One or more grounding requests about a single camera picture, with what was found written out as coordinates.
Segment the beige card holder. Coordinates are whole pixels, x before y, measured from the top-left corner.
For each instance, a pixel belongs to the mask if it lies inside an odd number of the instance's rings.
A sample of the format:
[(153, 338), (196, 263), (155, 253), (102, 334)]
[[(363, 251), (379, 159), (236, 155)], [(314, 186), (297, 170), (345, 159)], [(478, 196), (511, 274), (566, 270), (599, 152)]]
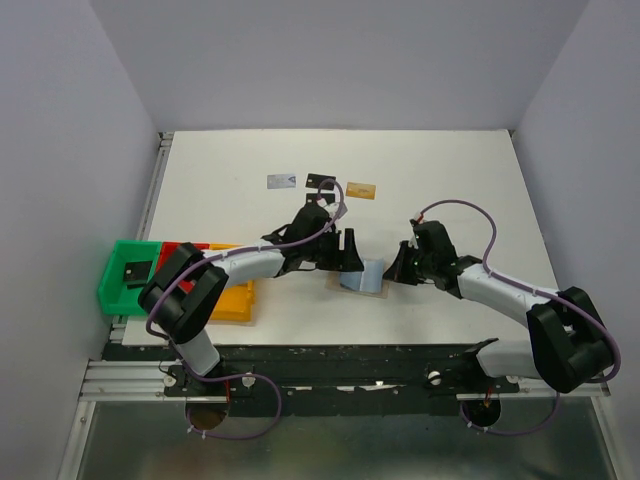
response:
[(383, 279), (387, 264), (383, 259), (365, 259), (360, 272), (330, 272), (325, 284), (328, 290), (384, 299), (389, 282)]

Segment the gold credit card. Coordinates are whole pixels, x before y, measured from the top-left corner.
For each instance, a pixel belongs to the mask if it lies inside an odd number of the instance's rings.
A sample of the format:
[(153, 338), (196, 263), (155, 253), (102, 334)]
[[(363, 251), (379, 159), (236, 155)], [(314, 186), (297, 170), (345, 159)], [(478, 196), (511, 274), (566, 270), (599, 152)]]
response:
[(376, 196), (376, 186), (373, 184), (348, 182), (345, 195), (351, 198), (374, 200)]

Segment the black credit card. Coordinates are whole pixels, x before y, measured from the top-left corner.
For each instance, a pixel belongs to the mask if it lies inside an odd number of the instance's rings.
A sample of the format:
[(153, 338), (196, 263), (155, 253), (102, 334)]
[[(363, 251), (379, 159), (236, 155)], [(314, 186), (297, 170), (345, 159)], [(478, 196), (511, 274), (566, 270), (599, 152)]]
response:
[(335, 176), (308, 173), (304, 185), (308, 189), (333, 191), (335, 180)]

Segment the silver credit card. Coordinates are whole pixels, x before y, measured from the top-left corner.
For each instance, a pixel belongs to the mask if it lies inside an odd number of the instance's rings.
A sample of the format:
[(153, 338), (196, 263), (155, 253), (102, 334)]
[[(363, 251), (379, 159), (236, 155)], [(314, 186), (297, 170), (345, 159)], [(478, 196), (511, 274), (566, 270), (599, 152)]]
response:
[(267, 176), (268, 190), (295, 188), (297, 185), (295, 174), (270, 174)]

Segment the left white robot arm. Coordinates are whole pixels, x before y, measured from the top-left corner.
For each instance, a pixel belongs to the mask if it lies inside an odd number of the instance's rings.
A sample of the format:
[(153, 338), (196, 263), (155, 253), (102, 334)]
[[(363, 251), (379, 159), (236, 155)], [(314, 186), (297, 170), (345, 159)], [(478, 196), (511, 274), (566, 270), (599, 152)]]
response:
[(304, 262), (322, 271), (364, 270), (354, 230), (339, 231), (336, 219), (327, 209), (308, 203), (292, 222), (249, 246), (207, 256), (194, 244), (182, 243), (147, 281), (138, 304), (189, 367), (187, 382), (197, 393), (209, 395), (221, 385), (221, 356), (205, 327), (225, 290), (286, 275)]

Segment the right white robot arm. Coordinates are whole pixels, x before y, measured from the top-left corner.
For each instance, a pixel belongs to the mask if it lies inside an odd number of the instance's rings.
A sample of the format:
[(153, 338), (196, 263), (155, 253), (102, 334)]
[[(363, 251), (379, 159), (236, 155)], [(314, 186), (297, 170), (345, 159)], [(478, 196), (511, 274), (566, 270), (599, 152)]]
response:
[(458, 299), (516, 321), (528, 332), (521, 341), (489, 339), (477, 344), (473, 359), (459, 370), (467, 389), (480, 392), (496, 378), (511, 376), (542, 380), (569, 393), (614, 370), (613, 343), (584, 290), (554, 291), (490, 273), (481, 259), (458, 255), (438, 221), (413, 222), (412, 230), (412, 239), (401, 242), (384, 279), (412, 286), (433, 283)]

